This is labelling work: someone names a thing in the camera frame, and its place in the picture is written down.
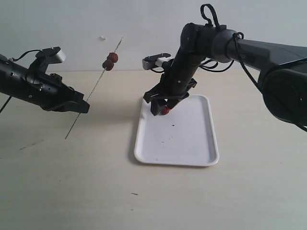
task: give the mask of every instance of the plastic tray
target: plastic tray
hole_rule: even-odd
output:
[[[142,102],[134,155],[142,163],[212,166],[219,160],[209,100],[191,95],[167,115]]]

